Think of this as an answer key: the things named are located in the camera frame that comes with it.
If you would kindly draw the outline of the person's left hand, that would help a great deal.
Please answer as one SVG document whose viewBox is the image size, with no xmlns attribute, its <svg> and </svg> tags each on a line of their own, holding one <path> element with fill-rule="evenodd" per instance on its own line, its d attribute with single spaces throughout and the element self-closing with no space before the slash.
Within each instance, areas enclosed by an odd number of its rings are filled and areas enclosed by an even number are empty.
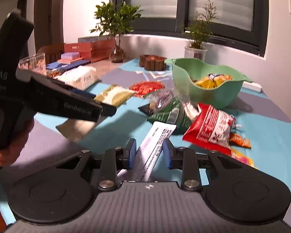
<svg viewBox="0 0 291 233">
<path fill-rule="evenodd" d="M 23 102 L 0 98 L 0 151 L 11 145 L 33 120 L 35 114 L 36 112 Z"/>
</svg>

